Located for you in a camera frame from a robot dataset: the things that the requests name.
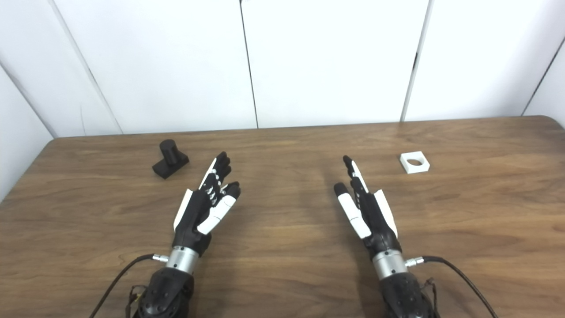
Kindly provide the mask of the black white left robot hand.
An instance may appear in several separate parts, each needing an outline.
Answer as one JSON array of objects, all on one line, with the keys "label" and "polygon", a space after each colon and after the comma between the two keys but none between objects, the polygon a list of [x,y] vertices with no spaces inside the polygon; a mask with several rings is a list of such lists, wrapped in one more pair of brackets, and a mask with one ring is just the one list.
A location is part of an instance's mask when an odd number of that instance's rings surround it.
[{"label": "black white left robot hand", "polygon": [[200,186],[195,190],[186,190],[173,222],[173,248],[192,250],[199,257],[208,249],[212,230],[241,195],[238,182],[224,184],[232,171],[230,163],[230,157],[222,151],[204,173]]}]

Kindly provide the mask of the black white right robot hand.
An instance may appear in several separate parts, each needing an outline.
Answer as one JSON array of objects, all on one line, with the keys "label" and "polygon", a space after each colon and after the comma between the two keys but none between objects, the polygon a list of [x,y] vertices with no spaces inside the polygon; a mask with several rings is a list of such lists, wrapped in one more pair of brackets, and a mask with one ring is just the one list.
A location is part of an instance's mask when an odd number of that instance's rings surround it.
[{"label": "black white right robot hand", "polygon": [[334,185],[334,192],[355,233],[369,252],[369,257],[389,250],[401,252],[394,217],[383,190],[372,193],[356,162],[347,155],[343,157],[343,162],[353,194],[342,182]]}]

